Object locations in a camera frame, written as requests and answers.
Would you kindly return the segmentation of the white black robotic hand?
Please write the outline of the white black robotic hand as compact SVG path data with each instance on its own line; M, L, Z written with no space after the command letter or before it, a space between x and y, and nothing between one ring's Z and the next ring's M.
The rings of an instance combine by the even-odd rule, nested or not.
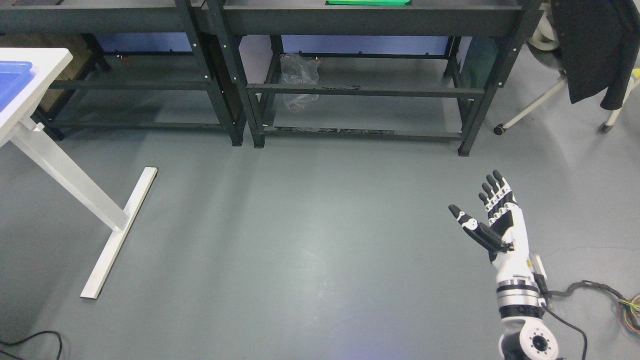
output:
M506 178L494 170L486 176L478 198L487 213L487 223L448 206L455 221L477 244L487 250L489 262L496 268L496 282L534 279L528 265L530 243L522 208Z

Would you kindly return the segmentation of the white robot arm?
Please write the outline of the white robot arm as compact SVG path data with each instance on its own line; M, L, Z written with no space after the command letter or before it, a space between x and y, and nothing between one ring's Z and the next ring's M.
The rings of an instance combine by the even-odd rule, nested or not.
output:
M503 360L557 360L559 344L544 324L546 271L538 254L527 260L532 275L512 276L497 283L496 298L503 332L498 351Z

